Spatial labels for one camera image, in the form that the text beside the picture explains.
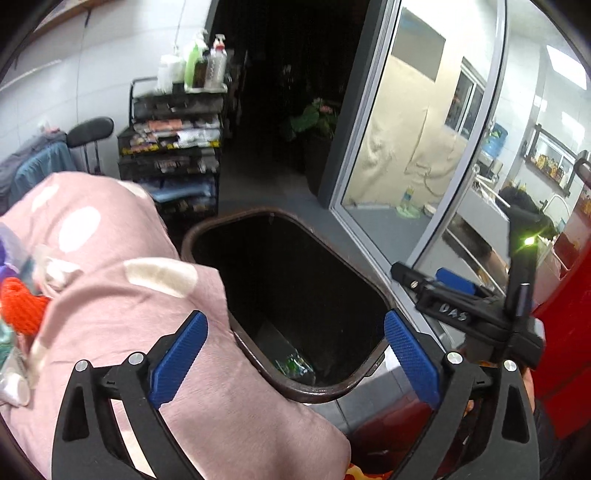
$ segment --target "bin opening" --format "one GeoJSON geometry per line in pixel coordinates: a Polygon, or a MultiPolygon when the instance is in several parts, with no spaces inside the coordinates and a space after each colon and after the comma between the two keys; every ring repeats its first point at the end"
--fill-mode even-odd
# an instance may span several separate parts
{"type": "Polygon", "coordinates": [[[278,370],[328,387],[371,369],[389,310],[376,286],[285,213],[206,224],[189,232],[183,257],[219,270],[229,311],[278,370]]]}

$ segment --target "plant pot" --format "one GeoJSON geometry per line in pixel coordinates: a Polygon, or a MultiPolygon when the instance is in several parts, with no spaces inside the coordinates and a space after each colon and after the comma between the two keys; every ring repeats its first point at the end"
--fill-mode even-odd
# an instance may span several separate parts
{"type": "Polygon", "coordinates": [[[322,175],[324,175],[324,169],[326,168],[331,143],[332,140],[330,138],[321,137],[313,132],[307,136],[304,142],[306,179],[308,181],[308,188],[315,196],[318,196],[320,190],[320,183],[322,182],[322,175]]]}

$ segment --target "white wall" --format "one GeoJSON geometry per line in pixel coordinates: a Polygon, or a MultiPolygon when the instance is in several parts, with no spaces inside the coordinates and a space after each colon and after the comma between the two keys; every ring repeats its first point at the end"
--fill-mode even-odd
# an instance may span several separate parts
{"type": "Polygon", "coordinates": [[[210,2],[115,0],[94,9],[86,28],[86,16],[80,15],[39,38],[21,53],[2,85],[61,62],[0,92],[0,158],[33,136],[39,124],[68,131],[104,115],[115,121],[115,133],[100,143],[100,159],[104,172],[118,177],[116,135],[128,125],[131,80],[156,75],[160,57],[172,52],[177,27],[179,45],[185,45],[205,25],[210,2]]]}
{"type": "Polygon", "coordinates": [[[496,122],[508,132],[507,140],[498,157],[503,167],[499,172],[497,190],[502,187],[521,149],[534,103],[539,68],[540,45],[512,32],[509,36],[505,78],[495,111],[496,122]]]}

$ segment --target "window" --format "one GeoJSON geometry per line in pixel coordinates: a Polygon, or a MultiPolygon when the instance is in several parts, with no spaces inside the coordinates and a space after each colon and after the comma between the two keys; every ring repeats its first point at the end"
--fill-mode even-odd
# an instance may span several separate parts
{"type": "Polygon", "coordinates": [[[462,60],[462,70],[457,81],[456,93],[449,108],[445,124],[464,138],[472,133],[476,115],[484,96],[485,82],[466,60],[462,60]]]}
{"type": "Polygon", "coordinates": [[[445,38],[419,17],[403,8],[392,55],[432,81],[437,79],[445,38]]]}

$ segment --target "trash bin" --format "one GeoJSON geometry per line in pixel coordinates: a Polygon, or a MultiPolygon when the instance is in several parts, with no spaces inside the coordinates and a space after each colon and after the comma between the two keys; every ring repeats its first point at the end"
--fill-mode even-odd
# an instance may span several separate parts
{"type": "Polygon", "coordinates": [[[335,400],[381,363],[391,303],[295,217],[207,220],[185,236],[182,258],[220,272],[238,345],[285,397],[335,400]]]}

